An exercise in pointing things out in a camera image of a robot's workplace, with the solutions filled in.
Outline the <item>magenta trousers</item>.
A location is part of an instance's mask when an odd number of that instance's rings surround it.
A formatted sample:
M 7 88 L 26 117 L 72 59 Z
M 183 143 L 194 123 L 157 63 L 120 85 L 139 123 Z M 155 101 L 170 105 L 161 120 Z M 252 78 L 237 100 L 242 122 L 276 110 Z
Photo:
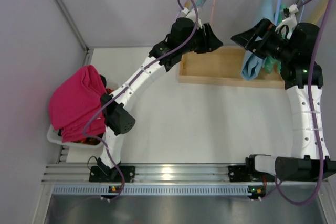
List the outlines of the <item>magenta trousers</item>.
M 62 142 L 85 139 L 83 130 L 101 108 L 106 86 L 96 68 L 87 65 L 60 85 L 52 94 L 48 112 L 51 125 L 61 133 Z

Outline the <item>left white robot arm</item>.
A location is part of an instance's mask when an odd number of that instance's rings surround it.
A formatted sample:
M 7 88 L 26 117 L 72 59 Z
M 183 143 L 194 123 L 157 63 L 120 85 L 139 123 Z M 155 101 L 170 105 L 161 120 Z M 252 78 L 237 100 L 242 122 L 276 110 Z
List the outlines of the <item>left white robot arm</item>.
M 97 164 L 90 169 L 90 182 L 126 182 L 133 166 L 122 166 L 121 149 L 126 134 L 134 127 L 130 114 L 137 99 L 159 77 L 178 64 L 189 52 L 204 54 L 220 48 L 223 43 L 214 34 L 210 23 L 197 27 L 190 18 L 178 18 L 165 39 L 154 45 L 144 63 L 118 89 L 100 98 L 106 127 L 104 149 Z

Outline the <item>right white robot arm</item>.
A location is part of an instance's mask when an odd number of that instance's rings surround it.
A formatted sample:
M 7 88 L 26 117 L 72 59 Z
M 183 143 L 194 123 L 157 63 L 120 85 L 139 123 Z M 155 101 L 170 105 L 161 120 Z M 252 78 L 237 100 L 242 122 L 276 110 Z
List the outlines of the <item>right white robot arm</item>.
M 316 182 L 335 174 L 323 138 L 321 120 L 322 69 L 312 57 L 320 28 L 298 23 L 288 38 L 288 25 L 276 27 L 263 18 L 253 28 L 233 35 L 231 40 L 261 59 L 272 56 L 281 62 L 281 77 L 288 95 L 293 127 L 291 156 L 253 154 L 246 158 L 252 170 L 282 181 Z

